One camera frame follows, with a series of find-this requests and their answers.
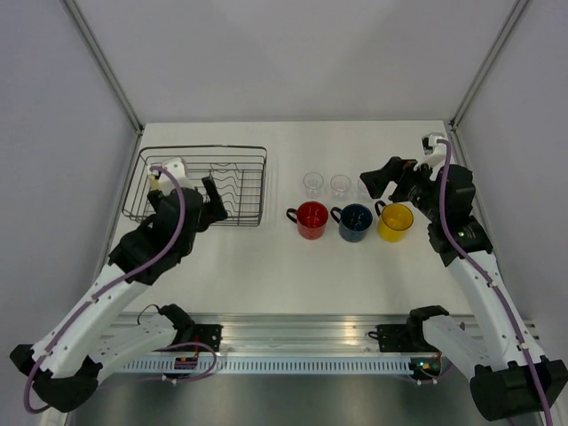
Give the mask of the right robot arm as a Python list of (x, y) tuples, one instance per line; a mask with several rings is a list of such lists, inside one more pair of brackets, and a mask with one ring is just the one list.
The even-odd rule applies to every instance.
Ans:
[(547, 357), (505, 289), (493, 245), (472, 214), (472, 172), (450, 161), (441, 166), (435, 172), (428, 163), (392, 157), (360, 176), (372, 199), (394, 184), (390, 202), (411, 203), (429, 220), (430, 245), (461, 287), (482, 334), (481, 341), (469, 337), (436, 305), (409, 313), (406, 342), (417, 351), (441, 351), (469, 381), (477, 410), (487, 421), (542, 413), (551, 424), (551, 408), (567, 384), (567, 367)]

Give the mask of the pale yellow mug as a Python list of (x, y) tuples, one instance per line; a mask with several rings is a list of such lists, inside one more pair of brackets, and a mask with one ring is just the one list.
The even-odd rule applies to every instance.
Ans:
[(160, 191), (160, 181), (159, 176), (155, 175), (154, 173), (148, 174), (148, 184), (149, 184), (149, 191)]

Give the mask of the blue mug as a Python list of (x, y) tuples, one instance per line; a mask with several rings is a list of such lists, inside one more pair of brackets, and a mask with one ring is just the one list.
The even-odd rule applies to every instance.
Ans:
[(338, 223), (343, 240), (357, 243), (362, 241), (373, 223), (373, 214), (362, 204), (352, 203), (344, 208), (333, 207), (330, 216)]

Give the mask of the clear glass cup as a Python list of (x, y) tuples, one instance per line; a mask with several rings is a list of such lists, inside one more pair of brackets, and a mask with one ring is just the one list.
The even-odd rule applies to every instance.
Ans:
[(303, 184), (305, 195), (310, 200), (318, 199), (323, 190), (325, 180), (319, 172), (309, 172), (304, 175)]
[(348, 201), (351, 195), (351, 179), (343, 174), (332, 176), (329, 181), (331, 197), (334, 201)]
[(367, 200), (369, 198), (367, 187), (361, 178), (358, 179), (358, 197), (361, 200)]

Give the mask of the red mug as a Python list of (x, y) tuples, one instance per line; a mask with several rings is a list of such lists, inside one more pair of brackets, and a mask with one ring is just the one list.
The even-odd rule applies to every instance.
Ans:
[(317, 201), (304, 202), (297, 209), (288, 208), (286, 216), (296, 224), (299, 234), (310, 241), (323, 236), (329, 219), (327, 207)]

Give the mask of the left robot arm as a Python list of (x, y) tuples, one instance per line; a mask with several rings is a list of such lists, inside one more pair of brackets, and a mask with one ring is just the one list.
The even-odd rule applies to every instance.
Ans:
[(101, 338), (130, 302), (191, 253), (197, 233), (228, 217), (212, 177), (201, 181), (205, 194), (170, 181), (169, 194), (153, 190), (147, 195), (153, 215), (120, 239), (69, 314), (37, 343), (12, 350), (12, 363), (27, 377), (24, 407), (29, 413), (42, 411), (32, 406), (33, 395), (46, 409), (74, 411), (108, 377), (149, 352), (215, 353), (196, 340), (193, 319), (175, 304), (158, 308), (151, 319), (119, 335)]

